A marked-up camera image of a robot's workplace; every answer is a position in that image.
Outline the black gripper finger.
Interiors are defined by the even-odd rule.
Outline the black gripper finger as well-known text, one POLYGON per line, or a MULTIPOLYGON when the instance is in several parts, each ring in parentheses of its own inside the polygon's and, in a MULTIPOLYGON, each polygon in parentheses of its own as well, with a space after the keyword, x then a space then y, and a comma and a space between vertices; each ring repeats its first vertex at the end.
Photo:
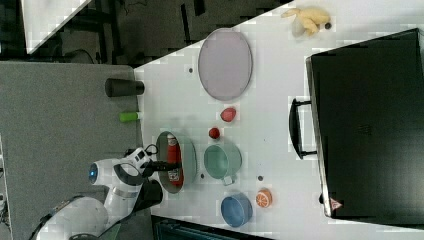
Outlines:
POLYGON ((168 163, 168 162, 162 162, 162 161, 158 161, 155 163, 156 171, 173 171, 175 169, 180 169, 181 167, 182 167, 181 163, 168 163))

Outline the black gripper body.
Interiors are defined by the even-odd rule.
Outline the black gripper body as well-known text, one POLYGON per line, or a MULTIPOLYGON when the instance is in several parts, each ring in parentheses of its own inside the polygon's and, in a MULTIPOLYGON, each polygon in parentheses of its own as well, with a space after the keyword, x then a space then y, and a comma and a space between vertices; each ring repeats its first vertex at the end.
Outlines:
POLYGON ((147 162, 144 162, 141 165, 141 170, 142 170, 142 177, 148 178, 152 176, 158 170, 158 166, 156 162, 149 160, 147 162))

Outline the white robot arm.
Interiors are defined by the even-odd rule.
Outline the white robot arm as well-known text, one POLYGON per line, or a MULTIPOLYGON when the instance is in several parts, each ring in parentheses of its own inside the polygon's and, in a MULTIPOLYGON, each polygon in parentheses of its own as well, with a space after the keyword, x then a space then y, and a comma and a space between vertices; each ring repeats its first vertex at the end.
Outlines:
POLYGON ((154 161, 151 155, 139 147, 123 158, 92 163, 89 181, 107 188, 105 200, 77 195, 63 201, 40 219, 29 240, 100 240, 116 224, 161 203, 163 190, 150 177, 181 165, 154 161))

